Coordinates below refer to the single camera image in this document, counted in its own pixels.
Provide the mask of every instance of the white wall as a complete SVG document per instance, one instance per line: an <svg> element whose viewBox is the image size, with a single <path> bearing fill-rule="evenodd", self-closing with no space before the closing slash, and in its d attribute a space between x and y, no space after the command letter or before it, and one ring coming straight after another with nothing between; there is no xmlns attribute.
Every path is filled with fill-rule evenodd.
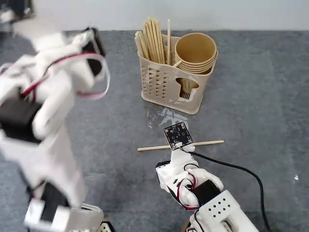
<svg viewBox="0 0 309 232"><path fill-rule="evenodd" d="M37 0L64 30L137 30L151 16L173 30L308 30L309 0Z"/></svg>

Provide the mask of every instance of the gray carpet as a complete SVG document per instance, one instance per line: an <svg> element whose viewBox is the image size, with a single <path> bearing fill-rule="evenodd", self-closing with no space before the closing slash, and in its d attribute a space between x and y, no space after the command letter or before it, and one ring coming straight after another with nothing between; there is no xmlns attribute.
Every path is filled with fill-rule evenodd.
<svg viewBox="0 0 309 232"><path fill-rule="evenodd" d="M118 232L179 232L192 212L161 190L155 175L155 165L170 152L136 148L166 144L162 128L184 120L196 141L225 140L197 152L261 177L273 231L309 231L309 32L209 35L220 54L200 111L190 116L141 99L134 32L101 32L112 73L110 92L99 101L78 99L68 117L87 203L101 207ZM24 53L33 54L27 41L0 35L0 63ZM221 178L263 231L256 181L242 171L198 161ZM24 191L16 166L1 159L1 231L25 231Z"/></svg>

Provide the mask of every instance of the black circuit board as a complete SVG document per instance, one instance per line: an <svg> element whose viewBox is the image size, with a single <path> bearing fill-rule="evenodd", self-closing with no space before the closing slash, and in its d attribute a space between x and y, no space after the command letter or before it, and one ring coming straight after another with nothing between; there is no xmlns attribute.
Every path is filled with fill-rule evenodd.
<svg viewBox="0 0 309 232"><path fill-rule="evenodd" d="M172 150L191 144L192 138L184 122L163 129Z"/></svg>

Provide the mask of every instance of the chopstick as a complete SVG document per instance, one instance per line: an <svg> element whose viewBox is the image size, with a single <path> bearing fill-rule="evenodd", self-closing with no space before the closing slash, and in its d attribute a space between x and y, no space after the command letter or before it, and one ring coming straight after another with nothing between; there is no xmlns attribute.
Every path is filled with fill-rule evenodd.
<svg viewBox="0 0 309 232"><path fill-rule="evenodd" d="M139 54L144 58L159 64L165 64L165 50L163 45L162 31L159 21L155 18L148 18L144 23L143 31L138 31L135 37Z"/></svg>
<svg viewBox="0 0 309 232"><path fill-rule="evenodd" d="M170 20L168 20L168 65L170 65Z"/></svg>
<svg viewBox="0 0 309 232"><path fill-rule="evenodd" d="M208 141L208 142L197 142L193 143L193 146L199 146L199 145L211 145L211 144L221 144L224 143L224 140L217 140L217 141ZM159 150L159 149L167 149L170 148L169 145L164 146L151 146L151 147L140 147L137 148L138 151L149 151L149 150Z"/></svg>

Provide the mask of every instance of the white robotic arm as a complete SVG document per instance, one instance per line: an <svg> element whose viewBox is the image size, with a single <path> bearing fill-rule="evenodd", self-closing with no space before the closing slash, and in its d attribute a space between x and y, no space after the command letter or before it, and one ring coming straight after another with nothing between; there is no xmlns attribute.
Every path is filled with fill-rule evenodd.
<svg viewBox="0 0 309 232"><path fill-rule="evenodd" d="M156 172L162 189L186 210L195 210L186 231L257 232L231 193L223 191L221 180L199 168L198 162L188 153L195 148L182 141L183 138L192 141L185 132L185 124L173 125L167 131L170 131L166 135L173 148L171 160L158 163Z"/></svg>
<svg viewBox="0 0 309 232"><path fill-rule="evenodd" d="M8 12L0 12L2 21L12 22ZM38 25L38 20L13 25L38 54L0 68L0 147L6 159L18 163L31 194L25 224L53 232L112 232L102 210L84 204L84 179L64 124L76 94L92 99L106 94L105 52L96 29L69 42L57 31L33 36ZM102 76L105 91L87 93Z"/></svg>

